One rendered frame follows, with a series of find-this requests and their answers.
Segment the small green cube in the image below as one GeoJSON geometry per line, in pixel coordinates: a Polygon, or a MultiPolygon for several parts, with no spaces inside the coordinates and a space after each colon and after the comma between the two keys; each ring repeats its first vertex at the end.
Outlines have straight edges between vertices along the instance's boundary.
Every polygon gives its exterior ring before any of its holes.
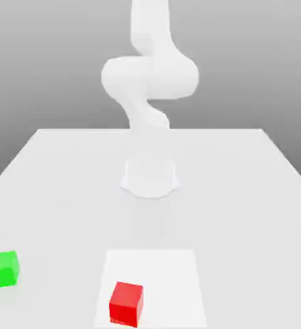
{"type": "Polygon", "coordinates": [[[20,264],[16,251],[0,252],[0,288],[17,284],[20,264]]]}

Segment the small red cube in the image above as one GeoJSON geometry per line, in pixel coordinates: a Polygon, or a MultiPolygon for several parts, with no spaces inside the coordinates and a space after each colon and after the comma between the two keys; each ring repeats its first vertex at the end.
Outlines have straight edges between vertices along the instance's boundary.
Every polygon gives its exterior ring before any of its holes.
{"type": "Polygon", "coordinates": [[[144,306],[144,288],[117,281],[109,301],[110,322],[138,327],[144,306]]]}

